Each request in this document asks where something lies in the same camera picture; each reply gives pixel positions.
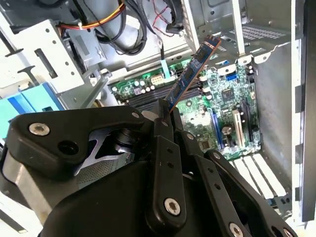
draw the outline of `hex bolt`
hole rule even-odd
[[[138,113],[132,112],[132,115],[133,115],[135,118],[138,118],[138,119],[139,119]]]
[[[284,232],[285,232],[285,234],[286,234],[286,236],[287,237],[293,237],[293,235],[291,234],[291,232],[290,231],[288,231],[287,229],[283,229],[284,230]]]
[[[44,123],[35,122],[29,126],[29,131],[37,136],[46,136],[47,134],[49,134],[50,129]]]
[[[166,127],[169,126],[166,121],[163,121],[163,120],[162,120],[161,123],[162,123],[163,125],[165,125]]]
[[[236,225],[235,223],[230,223],[229,224],[229,229],[231,230],[232,234],[235,236],[235,237],[243,237],[243,233],[240,229],[240,227],[238,225]]]
[[[187,134],[187,137],[188,137],[189,139],[191,139],[191,140],[194,140],[194,136],[193,136],[192,134],[190,134],[190,133]]]
[[[221,157],[219,156],[219,154],[217,154],[216,152],[213,152],[213,155],[215,156],[215,158],[220,159]]]
[[[173,216],[178,216],[180,214],[180,205],[173,198],[167,198],[164,201],[164,208]]]

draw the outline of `red wire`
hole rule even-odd
[[[168,6],[166,6],[160,13],[158,13],[157,9],[156,9],[156,5],[155,5],[155,0],[153,0],[153,4],[154,4],[154,10],[155,10],[155,13],[157,14],[157,16],[154,19],[152,27],[155,28],[157,31],[159,31],[160,33],[162,33],[163,35],[165,35],[167,37],[173,37],[174,35],[167,35],[165,32],[163,32],[161,29],[159,29],[157,26],[155,26],[158,18],[160,18],[166,24],[169,24],[168,21],[162,16],[162,14],[167,10]]]
[[[153,0],[153,5],[154,5],[154,10],[156,15],[159,15],[156,4],[155,4],[155,0]],[[166,18],[162,15],[160,15],[160,19],[163,20],[166,24],[169,24],[169,22],[166,20]]]

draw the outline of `ram module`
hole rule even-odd
[[[204,39],[200,48],[184,69],[179,80],[174,84],[165,98],[169,104],[170,112],[172,112],[172,110],[176,107],[184,92],[188,90],[194,79],[203,70],[205,64],[208,62],[209,58],[215,52],[220,43],[221,39],[214,36],[207,36]]]

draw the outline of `green circuit board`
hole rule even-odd
[[[138,77],[116,82],[109,87],[119,104],[130,104],[137,108],[142,96],[158,94],[159,88],[172,86],[189,63],[190,59],[169,66],[171,78],[166,79],[162,69]],[[219,76],[210,68],[205,68],[199,80],[197,95],[180,101],[177,105],[184,129],[192,133],[200,148],[219,150],[226,159],[235,159],[261,149],[258,111],[254,81],[247,78],[246,66],[238,66],[232,78]],[[243,105],[247,105],[248,118]],[[238,142],[234,112],[239,111],[240,127],[244,145]],[[223,134],[223,128],[230,128],[230,140]]]
[[[152,72],[143,74],[139,77],[135,77],[129,80],[120,81],[110,85],[112,93],[115,97],[120,100],[120,102],[125,102],[129,98],[132,98],[137,95],[145,94],[151,90],[155,90],[161,87],[164,87],[168,84],[173,84],[185,66],[190,62],[190,59],[184,60],[180,63],[176,63],[169,66],[169,71],[171,72],[171,77],[169,79],[164,78],[162,68],[154,70]],[[153,84],[152,78],[161,76],[160,84]]]
[[[184,129],[197,138],[200,148],[204,152],[208,149],[220,150],[226,159],[235,159],[261,149],[255,84],[247,80],[244,66],[238,66],[236,74],[237,79],[227,81],[226,77],[220,77],[217,73],[208,70],[206,76],[211,99],[207,99],[206,96],[197,96],[181,101],[177,105]],[[228,97],[224,98],[223,92],[225,91],[230,91],[230,93]],[[232,128],[231,137],[233,141],[236,141],[233,111],[242,111],[242,101],[245,101],[249,108],[249,123],[251,130],[254,129],[254,131],[251,131],[253,141],[249,139],[246,120],[241,116],[245,146],[241,147],[236,142],[232,146],[227,146],[223,142],[221,147],[211,114],[214,113],[216,115],[220,130],[225,126]]]

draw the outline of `motherboard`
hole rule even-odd
[[[169,66],[169,78],[158,69],[109,87],[119,104],[150,110],[157,99],[166,97],[189,62]],[[177,108],[184,129],[197,138],[204,152],[217,149],[232,160],[261,149],[252,65],[237,65],[235,72],[225,76],[205,67]]]

